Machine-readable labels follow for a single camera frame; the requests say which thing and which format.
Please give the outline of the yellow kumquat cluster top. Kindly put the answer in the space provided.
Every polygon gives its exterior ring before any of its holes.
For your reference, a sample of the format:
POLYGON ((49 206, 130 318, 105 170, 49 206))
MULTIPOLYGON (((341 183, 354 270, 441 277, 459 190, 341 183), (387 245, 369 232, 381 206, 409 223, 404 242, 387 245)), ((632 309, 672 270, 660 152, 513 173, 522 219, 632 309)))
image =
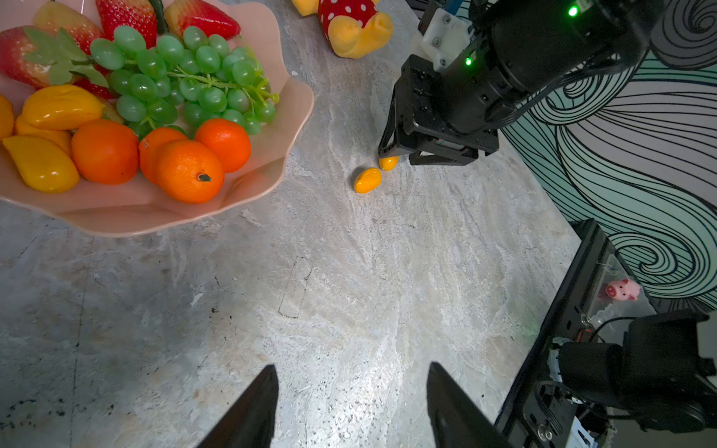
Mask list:
POLYGON ((56 131, 37 128, 31 125, 24 117, 15 119, 14 134, 17 136, 33 136, 44 138, 57 145, 69 157, 72 156, 71 140, 72 134, 69 131, 56 131))

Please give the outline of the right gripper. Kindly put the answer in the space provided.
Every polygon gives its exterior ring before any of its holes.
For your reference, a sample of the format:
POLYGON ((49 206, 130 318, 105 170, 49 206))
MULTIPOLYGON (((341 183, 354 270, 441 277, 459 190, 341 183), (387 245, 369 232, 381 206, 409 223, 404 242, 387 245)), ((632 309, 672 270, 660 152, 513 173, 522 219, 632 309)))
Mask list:
POLYGON ((553 91, 620 74, 646 54, 663 1, 475 1, 477 35, 443 72, 410 56, 396 82, 380 160, 475 162, 498 131, 553 91))

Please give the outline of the yellow kumquat pair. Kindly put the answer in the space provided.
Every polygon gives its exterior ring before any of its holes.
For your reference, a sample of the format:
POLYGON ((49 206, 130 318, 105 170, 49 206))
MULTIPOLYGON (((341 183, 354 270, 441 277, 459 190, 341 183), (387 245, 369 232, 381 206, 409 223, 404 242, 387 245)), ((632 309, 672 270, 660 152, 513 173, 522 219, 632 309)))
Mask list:
POLYGON ((379 160, 379 168, 384 172, 392 171, 399 163, 400 158, 397 156, 381 158, 379 160))
POLYGON ((372 192, 382 183, 382 174, 378 168, 368 168, 361 172, 354 181, 354 191, 359 194, 372 192))

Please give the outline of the strawberry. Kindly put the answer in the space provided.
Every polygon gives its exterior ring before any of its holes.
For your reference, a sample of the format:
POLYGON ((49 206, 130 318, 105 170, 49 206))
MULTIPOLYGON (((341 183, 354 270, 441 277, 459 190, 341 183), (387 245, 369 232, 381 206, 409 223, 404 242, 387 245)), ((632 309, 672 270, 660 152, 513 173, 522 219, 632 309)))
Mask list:
POLYGON ((61 28, 56 33, 21 26, 1 33, 1 74, 36 89, 74 84, 80 78, 102 88, 105 76, 91 56, 61 28))
POLYGON ((188 27, 195 26, 208 37, 220 35, 225 39, 241 34, 239 23, 223 10, 201 0, 176 0, 164 9, 164 18, 172 33, 183 36, 188 27))
POLYGON ((91 53, 91 43, 95 39, 104 37, 102 29, 92 20, 76 9, 56 1, 46 2, 35 13, 32 24, 36 28, 53 33, 65 29, 86 54, 91 53))
POLYGON ((147 46, 156 45, 157 15, 149 0, 95 0, 95 7, 106 37, 114 37, 119 26, 130 26, 144 37, 147 46))

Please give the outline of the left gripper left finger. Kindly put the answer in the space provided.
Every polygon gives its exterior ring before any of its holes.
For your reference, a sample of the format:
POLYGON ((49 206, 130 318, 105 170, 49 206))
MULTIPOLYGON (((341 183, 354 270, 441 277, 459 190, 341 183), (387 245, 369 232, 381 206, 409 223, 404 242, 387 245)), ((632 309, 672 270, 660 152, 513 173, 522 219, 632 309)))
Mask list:
POLYGON ((269 448, 278 395, 276 366, 266 365, 198 447, 269 448))

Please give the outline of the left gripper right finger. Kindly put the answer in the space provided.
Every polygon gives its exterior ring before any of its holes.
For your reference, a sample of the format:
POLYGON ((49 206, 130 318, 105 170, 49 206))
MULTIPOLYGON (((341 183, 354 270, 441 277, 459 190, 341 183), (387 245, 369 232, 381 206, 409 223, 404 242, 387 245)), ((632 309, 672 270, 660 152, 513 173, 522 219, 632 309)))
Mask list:
POLYGON ((446 369, 435 361, 429 366, 427 407, 438 448, 511 447, 446 369))

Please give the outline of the pink scalloped fruit bowl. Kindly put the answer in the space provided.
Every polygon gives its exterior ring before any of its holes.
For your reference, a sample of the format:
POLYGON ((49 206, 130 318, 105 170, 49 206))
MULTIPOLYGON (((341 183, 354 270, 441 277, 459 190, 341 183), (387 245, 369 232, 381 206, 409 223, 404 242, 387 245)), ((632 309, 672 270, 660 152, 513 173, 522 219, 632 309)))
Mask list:
POLYGON ((181 203, 141 174, 118 186, 82 180, 68 192, 37 192, 24 184, 9 153, 3 150, 2 201, 57 218, 85 233, 122 237, 220 214, 274 190, 285 175, 295 140, 311 115, 314 93, 306 83, 288 73, 280 26, 269 7, 259 2, 226 5, 218 1, 215 5, 240 24, 238 43, 254 50, 272 90, 280 97, 274 121, 251 138, 248 163, 227 175, 216 197, 199 205, 181 203))

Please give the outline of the lone yellow kumquat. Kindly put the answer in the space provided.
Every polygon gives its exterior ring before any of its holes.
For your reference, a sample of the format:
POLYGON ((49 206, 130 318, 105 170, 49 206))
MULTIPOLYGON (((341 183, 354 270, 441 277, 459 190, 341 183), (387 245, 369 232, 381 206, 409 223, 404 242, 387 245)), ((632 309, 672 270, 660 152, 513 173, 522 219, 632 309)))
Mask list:
POLYGON ((74 85, 46 87, 31 94, 21 117, 39 129, 69 131, 101 119, 104 104, 93 94, 74 85))

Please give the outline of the yellow kumquat cluster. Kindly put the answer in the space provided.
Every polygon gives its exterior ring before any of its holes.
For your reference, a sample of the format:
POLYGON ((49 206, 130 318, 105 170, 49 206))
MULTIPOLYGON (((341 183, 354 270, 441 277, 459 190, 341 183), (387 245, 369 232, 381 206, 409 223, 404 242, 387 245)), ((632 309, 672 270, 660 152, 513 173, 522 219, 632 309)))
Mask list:
POLYGON ((44 138, 57 145, 69 157, 72 156, 71 140, 72 134, 69 131, 56 131, 37 128, 31 125, 24 117, 15 119, 14 134, 17 136, 33 136, 44 138))
POLYGON ((0 95, 0 139, 13 136, 15 123, 14 106, 0 95))
POLYGON ((67 192, 80 182, 71 158, 52 141, 35 136, 2 139, 24 183, 39 192, 67 192))

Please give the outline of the green grape bunch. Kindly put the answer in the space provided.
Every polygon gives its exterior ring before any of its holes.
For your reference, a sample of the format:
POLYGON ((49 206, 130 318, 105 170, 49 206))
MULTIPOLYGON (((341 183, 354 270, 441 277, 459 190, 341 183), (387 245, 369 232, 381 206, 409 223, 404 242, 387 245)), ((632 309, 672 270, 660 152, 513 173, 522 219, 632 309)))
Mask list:
POLYGON ((93 41, 90 56, 106 70, 119 122, 140 137, 161 127, 195 131, 215 118, 259 134, 276 117, 279 96, 252 48, 196 26, 161 35, 150 48, 123 25, 113 39, 93 41))

